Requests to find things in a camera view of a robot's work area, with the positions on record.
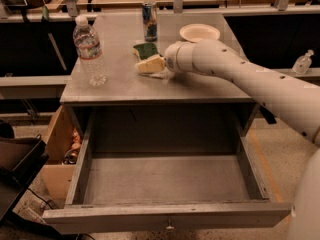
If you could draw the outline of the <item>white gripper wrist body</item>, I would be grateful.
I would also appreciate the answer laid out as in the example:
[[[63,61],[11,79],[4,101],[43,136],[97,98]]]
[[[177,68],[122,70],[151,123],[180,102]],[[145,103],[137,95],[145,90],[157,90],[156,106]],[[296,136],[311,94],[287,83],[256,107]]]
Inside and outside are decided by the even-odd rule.
[[[190,42],[178,41],[170,45],[164,52],[166,67],[175,73],[193,71],[193,49]]]

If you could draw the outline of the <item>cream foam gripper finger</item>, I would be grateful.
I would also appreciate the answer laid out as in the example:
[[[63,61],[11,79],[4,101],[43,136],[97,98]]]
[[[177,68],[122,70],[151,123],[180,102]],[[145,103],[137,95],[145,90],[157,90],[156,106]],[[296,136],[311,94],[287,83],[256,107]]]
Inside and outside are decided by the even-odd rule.
[[[152,74],[162,71],[165,68],[164,59],[160,55],[153,55],[141,60],[135,65],[139,74]]]

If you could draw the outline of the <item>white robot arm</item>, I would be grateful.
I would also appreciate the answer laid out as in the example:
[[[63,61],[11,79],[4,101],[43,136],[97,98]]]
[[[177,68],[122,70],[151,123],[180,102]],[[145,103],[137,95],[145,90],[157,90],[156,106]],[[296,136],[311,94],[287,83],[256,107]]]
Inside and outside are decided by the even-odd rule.
[[[163,54],[152,43],[133,47],[143,75],[192,72],[225,79],[310,142],[320,142],[320,87],[241,58],[215,39],[178,41]],[[288,240],[320,240],[320,150],[309,159],[299,183]]]

